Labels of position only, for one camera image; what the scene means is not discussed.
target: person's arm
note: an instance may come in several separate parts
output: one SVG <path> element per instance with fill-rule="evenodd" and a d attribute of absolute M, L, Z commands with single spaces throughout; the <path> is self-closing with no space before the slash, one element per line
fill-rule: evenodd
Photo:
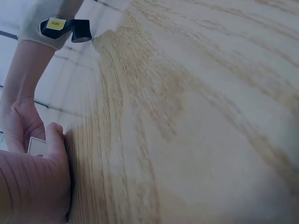
<path fill-rule="evenodd" d="M 54 53 L 54 48 L 37 42 L 19 43 L 5 80 L 2 99 L 7 103 L 33 99 L 37 83 Z"/>
<path fill-rule="evenodd" d="M 0 151 L 0 221 L 4 224 L 9 222 L 12 215 L 12 203 L 10 198 L 9 189 L 5 176 L 7 176 L 7 165 L 2 152 Z"/>

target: finger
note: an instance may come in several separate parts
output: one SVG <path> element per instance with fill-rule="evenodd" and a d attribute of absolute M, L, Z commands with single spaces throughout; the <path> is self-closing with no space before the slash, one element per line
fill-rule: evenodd
<path fill-rule="evenodd" d="M 63 128 L 56 124 L 51 123 L 46 128 L 46 142 L 48 151 L 44 158 L 56 162 L 67 161 L 67 154 L 63 143 Z"/>

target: tile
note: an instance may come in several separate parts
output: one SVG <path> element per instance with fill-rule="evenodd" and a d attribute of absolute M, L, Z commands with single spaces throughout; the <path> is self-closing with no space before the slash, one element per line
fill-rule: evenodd
<path fill-rule="evenodd" d="M 16 47 L 16 40 L 0 36 L 0 85 L 4 84 Z"/>

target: skin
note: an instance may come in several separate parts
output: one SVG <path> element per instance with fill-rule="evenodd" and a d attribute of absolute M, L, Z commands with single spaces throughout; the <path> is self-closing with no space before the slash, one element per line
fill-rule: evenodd
<path fill-rule="evenodd" d="M 9 152 L 0 151 L 0 223 L 66 223 L 71 181 L 63 130 L 52 123 L 45 131 L 33 102 L 54 53 L 37 42 L 19 43 L 4 84 L 0 113 Z M 31 136 L 46 139 L 46 155 L 26 153 Z"/>

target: wood grain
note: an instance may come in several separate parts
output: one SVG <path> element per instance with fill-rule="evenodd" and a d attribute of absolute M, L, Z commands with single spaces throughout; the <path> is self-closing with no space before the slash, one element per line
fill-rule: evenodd
<path fill-rule="evenodd" d="M 298 16 L 296 0 L 128 4 L 53 94 L 65 83 L 73 113 L 57 116 L 69 223 L 298 223 Z"/>

